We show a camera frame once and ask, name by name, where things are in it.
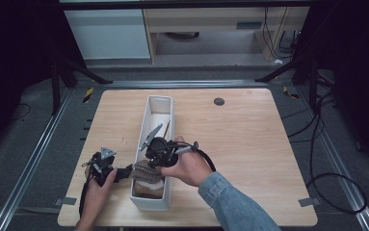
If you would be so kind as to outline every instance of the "blue sleeve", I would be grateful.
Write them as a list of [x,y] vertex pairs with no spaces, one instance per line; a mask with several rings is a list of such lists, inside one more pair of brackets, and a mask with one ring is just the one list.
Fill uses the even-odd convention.
[[226,231],[280,230],[251,198],[235,189],[219,172],[213,172],[198,187]]

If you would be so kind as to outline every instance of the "wrist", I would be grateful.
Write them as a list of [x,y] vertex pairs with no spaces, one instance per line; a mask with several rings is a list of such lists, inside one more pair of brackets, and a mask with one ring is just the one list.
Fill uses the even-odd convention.
[[205,172],[199,174],[198,175],[199,179],[198,179],[198,182],[197,182],[197,187],[199,187],[202,184],[202,182],[204,182],[204,180],[206,178],[208,178],[208,176],[210,176],[211,174],[212,174],[212,171],[205,171]]
[[78,231],[92,231],[96,223],[95,218],[87,218],[82,215],[76,223],[76,230]]

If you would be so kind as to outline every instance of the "wooden table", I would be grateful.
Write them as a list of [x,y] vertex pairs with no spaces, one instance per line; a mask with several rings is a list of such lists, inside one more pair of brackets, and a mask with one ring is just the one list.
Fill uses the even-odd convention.
[[[241,192],[258,202],[280,226],[311,226],[317,217],[308,198],[299,167],[277,112],[265,89],[107,90],[103,93],[63,205],[62,226],[74,226],[85,182],[81,167],[101,145],[117,151],[114,166],[132,164],[149,95],[174,100],[175,135],[199,148]],[[214,99],[224,99],[216,106]],[[131,179],[112,188],[98,226],[220,226],[197,188],[173,180],[171,208],[167,212],[139,211],[129,198]]]

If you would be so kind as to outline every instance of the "human hand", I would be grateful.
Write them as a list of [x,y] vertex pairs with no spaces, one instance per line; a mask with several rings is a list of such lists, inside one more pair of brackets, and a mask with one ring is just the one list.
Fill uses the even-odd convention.
[[[182,137],[174,141],[184,142]],[[165,176],[180,179],[190,186],[198,187],[211,173],[211,167],[196,151],[189,151],[178,155],[178,162],[172,167],[160,167],[159,170]]]
[[[85,174],[88,174],[89,167],[86,168]],[[96,223],[96,219],[102,211],[109,191],[112,188],[113,182],[116,177],[117,170],[113,169],[106,178],[105,184],[100,187],[96,180],[93,178],[88,185],[88,190],[85,196],[84,210],[82,217],[76,223],[76,229],[78,231],[93,230]]]

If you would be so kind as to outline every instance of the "black strap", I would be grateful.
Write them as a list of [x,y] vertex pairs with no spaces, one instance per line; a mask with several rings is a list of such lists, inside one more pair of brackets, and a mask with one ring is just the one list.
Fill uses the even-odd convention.
[[82,194],[81,194],[81,201],[79,203],[79,217],[82,217],[83,206],[85,204],[86,192],[88,191],[88,185],[89,185],[89,181],[87,181],[83,185],[83,190],[82,190]]
[[209,158],[209,156],[205,153],[205,152],[203,152],[202,150],[200,150],[200,149],[197,149],[197,152],[199,153],[199,155],[201,155],[201,157],[203,157],[204,159],[205,159],[205,161],[208,163],[208,165],[211,167],[211,170],[212,171],[217,171],[216,169],[215,169],[215,166],[214,166],[214,163],[212,163],[212,161],[211,161],[211,158]]

